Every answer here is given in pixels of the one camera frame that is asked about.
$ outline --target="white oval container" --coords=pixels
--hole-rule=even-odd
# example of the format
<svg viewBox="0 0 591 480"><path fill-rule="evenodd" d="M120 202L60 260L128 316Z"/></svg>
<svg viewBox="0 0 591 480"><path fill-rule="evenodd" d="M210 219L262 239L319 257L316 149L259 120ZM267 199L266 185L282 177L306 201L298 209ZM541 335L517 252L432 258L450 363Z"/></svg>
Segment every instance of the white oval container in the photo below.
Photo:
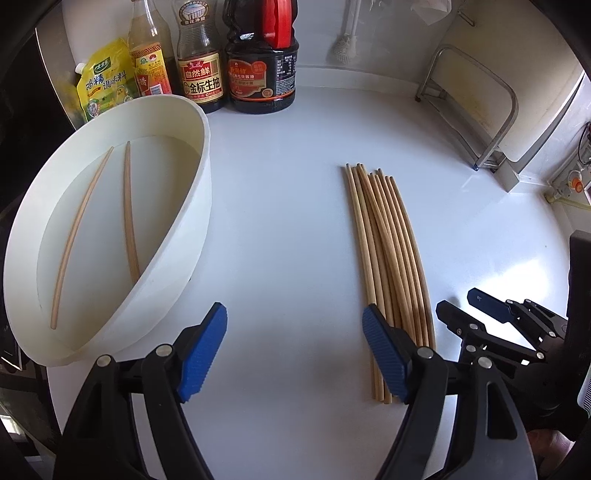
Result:
<svg viewBox="0 0 591 480"><path fill-rule="evenodd" d="M123 162L131 142L131 192L141 277L125 248ZM210 131L192 101L148 96L75 132L28 189L12 227L4 296L22 350L48 367L115 353L146 335L185 288L201 254L212 202ZM72 222L98 165L115 147L90 197L67 264L57 328L57 272Z"/></svg>

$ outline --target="red bottle handle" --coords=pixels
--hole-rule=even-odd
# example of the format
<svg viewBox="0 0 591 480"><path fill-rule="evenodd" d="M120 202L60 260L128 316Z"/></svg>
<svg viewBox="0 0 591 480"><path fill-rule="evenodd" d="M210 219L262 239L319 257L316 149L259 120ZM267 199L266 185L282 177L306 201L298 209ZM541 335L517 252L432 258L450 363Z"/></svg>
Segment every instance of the red bottle handle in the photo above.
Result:
<svg viewBox="0 0 591 480"><path fill-rule="evenodd" d="M291 45L291 0L264 0L262 34L273 48Z"/></svg>

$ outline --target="large black plastic bottle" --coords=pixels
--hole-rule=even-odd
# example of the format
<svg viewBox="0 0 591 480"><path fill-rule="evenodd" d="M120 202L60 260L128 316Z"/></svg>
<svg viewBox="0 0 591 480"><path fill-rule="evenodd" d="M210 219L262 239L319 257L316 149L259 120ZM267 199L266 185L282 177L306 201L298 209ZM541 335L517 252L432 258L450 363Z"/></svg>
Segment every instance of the large black plastic bottle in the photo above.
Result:
<svg viewBox="0 0 591 480"><path fill-rule="evenodd" d="M244 113L273 113L296 98L297 0L226 0L230 98Z"/></svg>

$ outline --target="table surface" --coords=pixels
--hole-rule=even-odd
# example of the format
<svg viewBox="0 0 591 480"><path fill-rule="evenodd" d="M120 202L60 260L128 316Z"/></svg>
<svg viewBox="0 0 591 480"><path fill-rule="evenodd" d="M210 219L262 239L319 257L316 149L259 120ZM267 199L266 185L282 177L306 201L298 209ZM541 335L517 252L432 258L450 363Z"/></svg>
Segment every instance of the table surface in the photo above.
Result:
<svg viewBox="0 0 591 480"><path fill-rule="evenodd" d="M471 170L428 106L301 87L282 112L222 109L209 121L213 207L201 259L169 314L115 358L172 342L216 301L228 308L203 390L183 406L216 479L374 478L404 416L402 405L371 400L346 163L396 178L433 309L453 301L491 333L520 342L512 327L467 305L470 288L564 314L567 243L551 209ZM438 352L456 360L460 340L435 323ZM61 428L92 362L48 369ZM454 405L448 397L427 473L443 465ZM140 395L134 409L148 470L164 479Z"/></svg>

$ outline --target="bottle label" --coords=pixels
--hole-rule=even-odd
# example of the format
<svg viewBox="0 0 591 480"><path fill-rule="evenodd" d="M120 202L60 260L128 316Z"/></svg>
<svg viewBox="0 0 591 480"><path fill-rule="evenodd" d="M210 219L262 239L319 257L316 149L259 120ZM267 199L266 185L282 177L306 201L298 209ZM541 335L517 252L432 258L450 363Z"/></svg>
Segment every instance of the bottle label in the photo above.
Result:
<svg viewBox="0 0 591 480"><path fill-rule="evenodd" d="M208 103L223 97L219 53L179 61L178 69L185 97L193 102Z"/></svg>
<svg viewBox="0 0 591 480"><path fill-rule="evenodd" d="M297 55L280 54L251 63L228 61L232 96L248 102L270 102L291 95L296 89Z"/></svg>
<svg viewBox="0 0 591 480"><path fill-rule="evenodd" d="M135 63L135 78L142 96L172 93L160 43L136 48L131 52Z"/></svg>
<svg viewBox="0 0 591 480"><path fill-rule="evenodd" d="M191 25L203 22L209 14L209 5L200 0L191 0L184 4L178 11L181 25Z"/></svg>

